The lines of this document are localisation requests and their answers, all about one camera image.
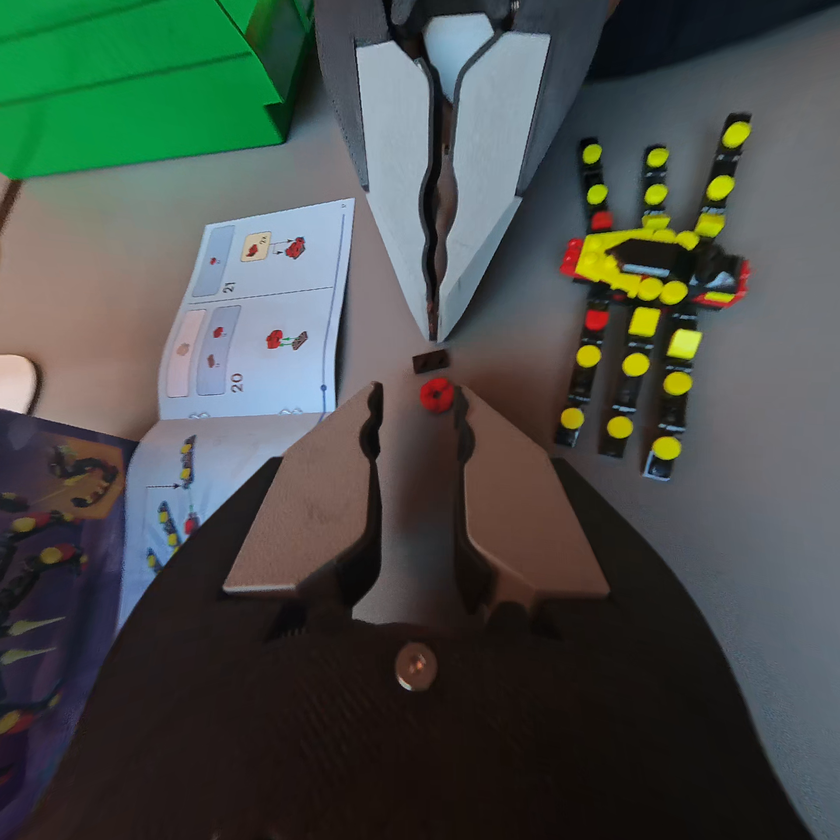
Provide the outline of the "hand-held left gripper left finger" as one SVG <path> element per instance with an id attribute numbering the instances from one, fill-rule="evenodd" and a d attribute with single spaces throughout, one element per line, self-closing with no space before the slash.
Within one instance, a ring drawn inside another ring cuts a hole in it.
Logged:
<path id="1" fill-rule="evenodd" d="M 383 403 L 383 385 L 373 381 L 289 447 L 226 594 L 336 602 L 351 611 L 372 588 L 382 564 Z"/>

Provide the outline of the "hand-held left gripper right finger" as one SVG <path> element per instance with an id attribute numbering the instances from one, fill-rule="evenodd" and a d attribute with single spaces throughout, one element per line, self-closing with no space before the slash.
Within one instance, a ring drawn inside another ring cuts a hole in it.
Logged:
<path id="1" fill-rule="evenodd" d="M 470 614 L 601 600 L 610 586 L 547 452 L 469 388 L 455 388 L 455 578 Z"/>

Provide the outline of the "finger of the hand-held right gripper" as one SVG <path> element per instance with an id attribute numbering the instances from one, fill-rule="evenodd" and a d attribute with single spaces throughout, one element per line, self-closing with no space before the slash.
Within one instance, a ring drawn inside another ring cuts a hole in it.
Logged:
<path id="1" fill-rule="evenodd" d="M 394 40 L 356 46 L 355 60 L 367 201 L 413 319 L 436 343 L 425 202 L 435 156 L 438 73 L 425 57 L 411 58 Z"/>
<path id="2" fill-rule="evenodd" d="M 522 201 L 519 176 L 550 41 L 495 35 L 458 74 L 450 147 L 457 201 L 437 293 L 439 342 L 465 313 Z"/>

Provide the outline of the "black yellow lego spider model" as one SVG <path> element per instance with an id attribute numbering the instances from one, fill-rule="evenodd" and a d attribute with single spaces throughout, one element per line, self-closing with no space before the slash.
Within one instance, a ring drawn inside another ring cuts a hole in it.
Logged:
<path id="1" fill-rule="evenodd" d="M 744 299 L 750 264 L 718 243 L 728 220 L 728 199 L 752 134 L 752 114 L 730 113 L 717 141 L 693 228 L 675 230 L 667 211 L 669 148 L 646 148 L 641 174 L 638 226 L 615 226 L 608 204 L 603 147 L 583 138 L 577 169 L 586 231 L 569 241 L 560 272 L 587 287 L 581 335 L 564 404 L 554 432 L 557 445 L 577 445 L 592 400 L 596 373 L 611 321 L 611 307 L 629 314 L 612 401 L 602 413 L 600 455 L 622 459 L 636 428 L 637 403 L 659 335 L 664 336 L 657 418 L 649 437 L 642 476 L 671 479 L 686 433 L 694 364 L 703 332 L 702 310 L 719 312 Z"/>

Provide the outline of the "lego instruction booklet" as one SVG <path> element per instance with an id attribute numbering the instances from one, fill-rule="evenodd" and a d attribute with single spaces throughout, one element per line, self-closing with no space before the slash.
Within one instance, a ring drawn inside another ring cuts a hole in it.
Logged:
<path id="1" fill-rule="evenodd" d="M 131 458 L 117 629 L 183 543 L 337 406 L 354 199 L 205 227 Z"/>

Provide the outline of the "purple lego box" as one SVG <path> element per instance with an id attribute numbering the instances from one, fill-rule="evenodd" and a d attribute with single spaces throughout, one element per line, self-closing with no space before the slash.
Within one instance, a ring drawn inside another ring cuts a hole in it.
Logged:
<path id="1" fill-rule="evenodd" d="M 1 838 L 44 793 L 111 646 L 135 447 L 1 412 Z"/>

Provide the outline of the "green box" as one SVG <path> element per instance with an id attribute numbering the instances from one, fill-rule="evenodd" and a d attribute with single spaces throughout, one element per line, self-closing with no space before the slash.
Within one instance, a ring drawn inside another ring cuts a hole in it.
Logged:
<path id="1" fill-rule="evenodd" d="M 11 180 L 285 142 L 312 1 L 2 1 Z"/>

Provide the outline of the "white rounded object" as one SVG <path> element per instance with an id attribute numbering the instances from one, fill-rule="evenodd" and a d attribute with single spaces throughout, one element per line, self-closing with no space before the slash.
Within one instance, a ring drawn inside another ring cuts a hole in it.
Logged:
<path id="1" fill-rule="evenodd" d="M 1 410 L 31 414 L 39 399 L 41 382 L 35 362 L 20 354 L 1 354 Z"/>

